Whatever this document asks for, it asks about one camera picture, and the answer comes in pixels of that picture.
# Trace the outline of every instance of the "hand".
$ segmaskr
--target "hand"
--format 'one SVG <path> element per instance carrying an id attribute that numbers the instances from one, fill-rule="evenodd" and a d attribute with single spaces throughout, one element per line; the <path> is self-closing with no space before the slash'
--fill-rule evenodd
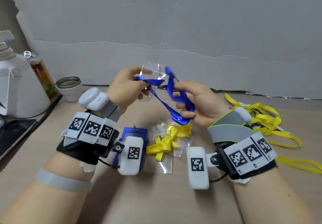
<path id="1" fill-rule="evenodd" d="M 122 113 L 136 99 L 142 99 L 143 94 L 149 95 L 149 91 L 145 90 L 148 84 L 142 80 L 135 80 L 137 76 L 134 75 L 139 74 L 140 71 L 141 67 L 122 69 L 106 92 L 110 100 L 120 107 Z"/>
<path id="2" fill-rule="evenodd" d="M 177 103 L 176 107 L 183 109 L 180 115 L 184 118 L 193 118 L 192 120 L 200 126 L 208 127 L 230 111 L 228 105 L 202 84 L 194 81 L 178 81 L 175 83 L 175 88 L 186 91 L 188 98 L 196 106 L 195 112 L 191 112 L 185 110 L 184 103 Z"/>

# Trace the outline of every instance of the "lanyard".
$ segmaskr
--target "lanyard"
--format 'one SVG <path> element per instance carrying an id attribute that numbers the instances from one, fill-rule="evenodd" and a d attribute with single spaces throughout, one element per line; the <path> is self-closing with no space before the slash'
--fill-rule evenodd
<path id="1" fill-rule="evenodd" d="M 169 95 L 169 97 L 171 97 L 171 99 L 177 103 L 184 103 L 186 110 L 194 112 L 195 111 L 195 104 L 192 103 L 188 97 L 185 91 L 180 91 L 180 96 L 173 96 L 173 91 L 174 91 L 174 80 L 179 81 L 175 75 L 172 73 L 171 69 L 166 66 L 166 74 L 169 76 L 169 80 L 168 80 L 168 85 L 167 85 L 167 93 Z M 151 84 L 152 86 L 156 86 L 159 87 L 164 80 L 157 80 L 157 79 L 145 79 L 143 77 L 138 77 L 137 80 L 143 80 L 149 84 Z M 150 89 L 150 92 L 153 93 L 153 95 L 159 99 L 159 97 L 157 96 L 157 94 Z M 170 112 L 171 114 L 171 118 L 173 119 L 173 121 L 175 121 L 176 123 L 178 123 L 181 126 L 184 126 L 186 124 L 189 123 L 190 118 L 183 118 L 179 112 L 175 111 L 173 108 L 171 108 L 167 103 L 163 102 L 161 99 L 159 99 L 161 103 L 163 103 L 163 105 L 167 108 L 167 110 Z"/>

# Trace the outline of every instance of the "white mug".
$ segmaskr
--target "white mug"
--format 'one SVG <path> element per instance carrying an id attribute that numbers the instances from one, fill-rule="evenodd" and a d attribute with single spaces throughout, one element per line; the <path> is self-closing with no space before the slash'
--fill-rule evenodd
<path id="1" fill-rule="evenodd" d="M 56 82 L 56 90 L 67 102 L 76 102 L 84 92 L 81 80 L 77 76 L 67 76 Z"/>

